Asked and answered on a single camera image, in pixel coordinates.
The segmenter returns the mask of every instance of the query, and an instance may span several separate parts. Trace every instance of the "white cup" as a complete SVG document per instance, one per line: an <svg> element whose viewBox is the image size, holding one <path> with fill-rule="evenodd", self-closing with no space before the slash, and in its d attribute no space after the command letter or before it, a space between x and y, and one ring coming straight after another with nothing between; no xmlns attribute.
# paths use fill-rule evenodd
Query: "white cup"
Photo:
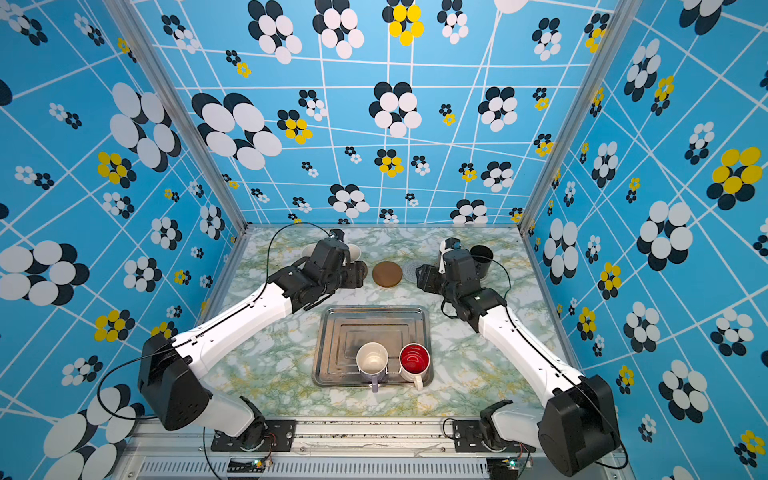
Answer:
<svg viewBox="0 0 768 480"><path fill-rule="evenodd" d="M366 343L357 351L355 361L363 380L371 382L373 392L378 392L379 382L386 377L389 362L389 354L384 345L376 342Z"/></svg>

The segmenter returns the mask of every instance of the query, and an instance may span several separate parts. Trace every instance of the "marble tabletop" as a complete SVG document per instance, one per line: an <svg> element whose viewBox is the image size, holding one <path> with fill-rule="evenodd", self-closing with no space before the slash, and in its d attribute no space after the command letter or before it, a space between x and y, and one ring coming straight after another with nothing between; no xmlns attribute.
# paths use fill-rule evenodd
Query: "marble tabletop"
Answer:
<svg viewBox="0 0 768 480"><path fill-rule="evenodd" d="M267 245L277 228L253 229L243 259L230 284L223 309L239 302L264 282ZM507 301L522 322L561 358L562 346L553 319L528 261L520 233L514 227L356 227L345 225L345 242L362 250L369 270L390 260L436 263L441 240L459 238L465 247L490 247L509 271L512 288ZM308 243L323 232L302 225L278 235L270 254L270 272L297 260ZM500 294L508 288L504 271L492 264L483 286ZM370 274L365 286L338 290L314 310L288 316L228 354L204 377L215 388L246 396L264 415L397 415L477 416L485 407L511 399L540 406L530 385L490 342L469 324L440 312L441 297L423 293L403 279L393 288L376 285ZM417 391L386 386L374 394L368 388L323 388L312 381L312 367L322 312L332 305L420 305L429 311L432 364L435 378Z"/></svg>

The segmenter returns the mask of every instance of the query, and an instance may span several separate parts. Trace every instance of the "round coaster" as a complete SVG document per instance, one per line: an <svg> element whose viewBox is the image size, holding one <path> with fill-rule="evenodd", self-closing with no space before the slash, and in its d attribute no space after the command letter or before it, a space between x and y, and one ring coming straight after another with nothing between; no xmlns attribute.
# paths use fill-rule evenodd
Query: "round coaster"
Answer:
<svg viewBox="0 0 768 480"><path fill-rule="evenodd" d="M395 286L402 280L402 269L394 262L381 262L373 267L373 281L380 286Z"/></svg>

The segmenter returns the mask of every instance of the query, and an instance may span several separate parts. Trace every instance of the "metal tray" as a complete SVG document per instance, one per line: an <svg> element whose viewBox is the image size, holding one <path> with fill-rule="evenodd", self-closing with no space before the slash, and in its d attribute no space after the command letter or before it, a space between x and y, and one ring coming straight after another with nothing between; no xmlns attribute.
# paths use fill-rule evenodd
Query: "metal tray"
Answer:
<svg viewBox="0 0 768 480"><path fill-rule="evenodd" d="M400 375L400 350L409 343L421 343L432 354L429 321L425 307L331 306L320 320L312 380L318 386L367 387L357 370L357 350L378 342L389 353L389 374L382 386L413 385ZM432 381L432 363L422 377L424 386Z"/></svg>

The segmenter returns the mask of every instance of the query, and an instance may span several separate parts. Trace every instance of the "wallpaper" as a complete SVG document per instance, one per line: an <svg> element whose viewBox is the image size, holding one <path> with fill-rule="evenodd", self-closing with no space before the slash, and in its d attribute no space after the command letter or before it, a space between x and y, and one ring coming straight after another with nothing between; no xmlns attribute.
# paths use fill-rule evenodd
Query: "wallpaper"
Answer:
<svg viewBox="0 0 768 480"><path fill-rule="evenodd" d="M526 230L637 478L768 478L767 24L644 0Z"/></svg>
<svg viewBox="0 0 768 480"><path fill-rule="evenodd" d="M132 2L253 223L517 223L616 0Z"/></svg>
<svg viewBox="0 0 768 480"><path fill-rule="evenodd" d="M96 385L195 324L237 234L102 2L0 0L0 44L0 478L104 478L134 422Z"/></svg>

